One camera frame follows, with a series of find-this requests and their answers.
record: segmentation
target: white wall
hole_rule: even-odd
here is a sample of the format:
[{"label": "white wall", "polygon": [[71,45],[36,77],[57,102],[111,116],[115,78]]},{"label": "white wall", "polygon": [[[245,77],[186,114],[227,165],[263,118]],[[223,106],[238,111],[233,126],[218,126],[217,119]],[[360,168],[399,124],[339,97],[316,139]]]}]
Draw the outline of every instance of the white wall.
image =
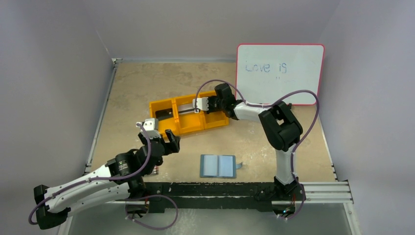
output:
[{"label": "white wall", "polygon": [[33,188],[79,177],[112,62],[81,0],[0,1],[1,234],[55,234]]},{"label": "white wall", "polygon": [[326,46],[321,119],[364,234],[415,234],[415,1],[342,0]]},{"label": "white wall", "polygon": [[340,0],[84,0],[113,58],[231,59],[239,43],[315,43]]}]

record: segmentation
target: cable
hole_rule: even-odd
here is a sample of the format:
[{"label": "cable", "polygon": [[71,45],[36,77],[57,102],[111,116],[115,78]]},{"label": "cable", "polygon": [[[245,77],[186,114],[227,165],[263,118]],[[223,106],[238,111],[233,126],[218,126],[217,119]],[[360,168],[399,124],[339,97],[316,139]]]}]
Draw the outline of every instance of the cable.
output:
[{"label": "cable", "polygon": [[[144,134],[144,137],[145,137],[145,139],[146,139],[146,141],[147,141],[147,146],[148,146],[148,152],[147,152],[147,157],[146,157],[146,159],[145,159],[145,161],[144,161],[144,163],[143,163],[143,165],[137,170],[137,171],[135,171],[134,173],[132,173],[132,174],[130,174],[130,175],[127,175],[127,176],[122,176],[122,177],[95,177],[95,178],[88,178],[87,180],[84,180],[84,181],[79,181],[79,182],[76,182],[76,183],[73,183],[73,184],[71,184],[71,185],[69,185],[69,186],[66,186],[66,187],[64,187],[64,188],[62,188],[62,189],[60,189],[60,190],[58,190],[57,192],[55,192],[55,193],[53,193],[52,194],[52,196],[50,196],[50,197],[47,197],[47,198],[45,198],[44,200],[42,200],[40,203],[38,203],[36,206],[35,206],[35,208],[30,212],[30,214],[29,214],[29,224],[31,224],[31,225],[37,225],[38,223],[37,222],[33,222],[32,221],[32,217],[33,217],[33,214],[36,212],[36,210],[41,206],[41,205],[43,205],[43,204],[45,204],[47,201],[49,201],[50,199],[52,199],[52,198],[55,198],[57,195],[59,195],[59,194],[61,194],[62,192],[65,192],[65,191],[67,191],[67,190],[69,190],[69,189],[71,189],[71,188],[74,188],[74,187],[76,187],[76,186],[79,186],[79,185],[82,185],[82,184],[84,184],[84,183],[91,183],[92,181],[95,181],[95,180],[111,180],[111,181],[116,181],[116,180],[125,180],[125,179],[128,179],[128,178],[131,178],[131,177],[134,177],[134,176],[136,176],[137,174],[139,174],[144,168],[145,168],[145,166],[147,165],[147,163],[148,163],[148,161],[150,160],[150,156],[151,156],[151,142],[150,142],[150,138],[149,138],[149,136],[148,136],[148,133],[147,133],[147,131],[144,129],[144,127],[140,124],[140,123],[137,123],[137,126],[143,131],[143,134]],[[167,198],[168,200],[170,200],[172,203],[173,203],[173,205],[175,205],[175,207],[176,207],[176,218],[174,219],[174,221],[173,221],[173,223],[171,224],[171,226],[176,222],[176,220],[177,220],[177,216],[178,216],[178,213],[179,213],[179,210],[177,209],[177,205],[173,202],[173,200],[171,200],[171,198],[169,198],[169,197],[167,197],[167,196],[164,196],[164,195],[156,195],[156,196],[162,196],[162,197],[165,197],[165,198]]]},{"label": "cable", "polygon": [[316,114],[314,115],[314,118],[313,118],[313,121],[311,122],[311,125],[310,125],[310,127],[308,128],[308,130],[305,132],[305,134],[302,136],[302,138],[300,139],[300,141],[296,144],[296,146],[294,146],[294,148],[293,148],[293,150],[291,151],[291,158],[290,158],[290,160],[291,160],[291,175],[293,176],[293,178],[294,178],[294,180],[296,181],[296,183],[297,184],[299,184],[300,185],[300,187],[301,187],[301,190],[302,190],[302,200],[301,200],[301,204],[300,204],[300,207],[299,207],[299,209],[298,210],[296,210],[296,212],[294,212],[290,217],[285,217],[284,219],[291,219],[291,218],[294,218],[300,211],[301,211],[301,209],[302,209],[302,206],[304,205],[304,201],[305,201],[305,190],[304,190],[304,186],[302,185],[302,184],[300,184],[300,182],[298,181],[298,179],[296,178],[296,176],[295,176],[295,174],[294,174],[294,154],[295,154],[295,151],[297,150],[297,148],[299,147],[299,145],[304,141],[304,139],[308,136],[308,134],[310,133],[310,131],[311,131],[311,129],[313,129],[313,127],[314,127],[314,124],[316,124],[316,121],[317,121],[317,117],[319,116],[319,110],[320,110],[320,102],[319,102],[319,98],[317,97],[317,95],[314,93],[314,92],[312,92],[312,91],[309,91],[309,90],[298,90],[298,91],[295,91],[295,92],[291,92],[291,93],[288,93],[288,94],[286,94],[286,95],[284,95],[283,97],[281,97],[280,99],[278,99],[277,101],[275,101],[273,104],[251,104],[251,103],[247,103],[247,101],[244,99],[244,97],[242,96],[242,94],[241,94],[241,92],[233,85],[233,84],[231,84],[231,83],[229,83],[229,82],[227,82],[227,81],[224,81],[224,80],[220,80],[220,79],[212,79],[212,80],[209,80],[209,81],[207,81],[207,82],[205,82],[205,83],[203,83],[200,87],[199,87],[199,89],[197,90],[197,92],[196,92],[196,99],[197,99],[197,97],[198,97],[198,94],[199,94],[199,91],[202,89],[202,87],[204,86],[204,85],[206,85],[207,83],[209,83],[209,82],[224,82],[224,83],[226,83],[226,84],[228,84],[228,85],[230,85],[231,87],[233,87],[234,89],[235,89],[235,91],[239,94],[239,96],[241,97],[241,100],[247,105],[247,106],[251,106],[251,107],[257,107],[257,108],[269,108],[269,107],[272,107],[272,106],[274,106],[274,105],[276,105],[276,104],[278,104],[278,103],[280,103],[283,99],[286,99],[286,98],[288,98],[288,97],[290,97],[290,96],[292,96],[292,95],[295,95],[295,94],[299,94],[299,93],[309,93],[309,94],[312,94],[313,96],[314,96],[314,98],[316,99]]},{"label": "cable", "polygon": [[141,226],[144,226],[144,227],[146,227],[146,228],[148,228],[148,229],[152,229],[152,230],[165,230],[165,229],[170,228],[171,226],[173,226],[173,225],[174,225],[174,223],[176,223],[177,217],[179,216],[179,208],[177,207],[177,204],[176,204],[176,203],[175,203],[175,202],[174,202],[171,198],[169,198],[169,197],[167,197],[167,196],[164,196],[164,195],[150,195],[150,196],[141,197],[141,198],[137,198],[137,199],[131,199],[131,198],[130,198],[130,199],[125,199],[125,201],[139,201],[139,200],[148,199],[148,198],[152,198],[152,197],[161,197],[161,198],[165,198],[165,199],[169,200],[169,201],[173,204],[174,208],[176,209],[176,216],[174,217],[173,222],[171,222],[169,225],[167,225],[167,226],[165,226],[165,227],[160,227],[160,228],[153,227],[153,226],[150,226],[150,225],[147,225],[147,224],[141,223],[141,222],[139,222],[139,221],[135,220],[134,218],[131,218],[130,216],[128,216],[127,206],[126,206],[126,207],[125,207],[125,214],[127,215],[127,218],[128,218],[129,220],[131,220],[131,221],[135,222],[136,224],[139,224],[139,225],[141,225]]}]

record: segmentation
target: yellow tray compartment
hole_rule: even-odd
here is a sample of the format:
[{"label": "yellow tray compartment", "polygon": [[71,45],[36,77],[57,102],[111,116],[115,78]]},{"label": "yellow tray compartment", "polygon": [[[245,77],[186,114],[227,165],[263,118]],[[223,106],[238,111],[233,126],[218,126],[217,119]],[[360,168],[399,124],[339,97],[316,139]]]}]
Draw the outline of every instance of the yellow tray compartment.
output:
[{"label": "yellow tray compartment", "polygon": [[[157,111],[171,109],[171,112],[164,111],[164,114],[172,115],[172,117],[159,120],[159,132],[164,138],[166,137],[166,129],[171,129],[175,135],[184,135],[229,125],[229,118],[227,118],[223,112],[206,114],[204,111],[201,111],[198,114],[194,112],[179,114],[179,107],[182,105],[185,105],[186,107],[191,106],[195,95],[196,94],[179,96],[149,103],[150,116],[152,118],[157,117]],[[215,91],[199,93],[198,97],[207,97],[211,95],[216,95]]]},{"label": "yellow tray compartment", "polygon": [[158,110],[165,110],[165,109],[172,109],[173,118],[168,118],[165,120],[159,121],[159,132],[166,137],[165,130],[170,129],[174,135],[179,135],[179,126],[178,122],[176,122],[174,117],[177,117],[177,107],[174,103],[173,99],[163,99],[155,102],[150,102],[150,117],[156,117],[156,111]]}]

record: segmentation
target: red whiteboard frame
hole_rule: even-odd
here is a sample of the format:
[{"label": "red whiteboard frame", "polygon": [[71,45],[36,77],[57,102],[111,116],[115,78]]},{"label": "red whiteboard frame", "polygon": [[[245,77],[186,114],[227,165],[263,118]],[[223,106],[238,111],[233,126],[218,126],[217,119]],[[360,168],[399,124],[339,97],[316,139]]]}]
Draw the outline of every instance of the red whiteboard frame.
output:
[{"label": "red whiteboard frame", "polygon": [[[240,43],[237,47],[236,47],[236,77],[235,77],[235,87],[238,88],[237,84],[238,84],[238,51],[239,51],[239,47],[242,45],[295,45],[295,46],[301,46],[301,45],[306,45],[306,46],[322,46],[323,47],[323,58],[322,58],[322,67],[320,68],[320,77],[319,77],[319,85],[317,88],[317,97],[319,97],[319,93],[320,93],[320,85],[322,83],[322,73],[323,73],[323,62],[324,62],[324,56],[325,56],[325,46],[323,44],[319,44],[319,43]],[[293,104],[296,106],[310,106],[310,105],[315,105],[316,103],[314,102],[314,104]]]}]

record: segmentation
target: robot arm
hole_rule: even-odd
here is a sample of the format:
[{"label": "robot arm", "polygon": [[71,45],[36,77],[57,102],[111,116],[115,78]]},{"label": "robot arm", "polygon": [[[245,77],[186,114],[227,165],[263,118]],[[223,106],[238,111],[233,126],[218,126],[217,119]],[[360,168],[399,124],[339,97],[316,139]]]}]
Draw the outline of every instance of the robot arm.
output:
[{"label": "robot arm", "polygon": [[290,110],[290,106],[280,102],[272,107],[253,105],[236,100],[228,84],[223,83],[215,87],[216,95],[197,98],[193,107],[205,111],[224,112],[227,117],[234,120],[250,120],[261,123],[268,142],[276,150],[277,172],[276,180],[282,186],[295,183],[295,162],[291,171],[291,152],[300,141],[302,126]]},{"label": "robot arm", "polygon": [[[144,144],[140,149],[118,154],[97,170],[69,183],[52,188],[44,185],[34,188],[36,203],[46,200],[36,210],[37,224],[41,229],[60,225],[67,217],[105,202],[144,196],[142,177],[150,174],[156,165],[161,165],[163,156],[179,152],[180,137],[166,130],[170,142],[165,142],[158,132],[155,118],[139,122],[138,126],[144,129],[138,135]],[[149,137],[151,151],[143,131]]]}]

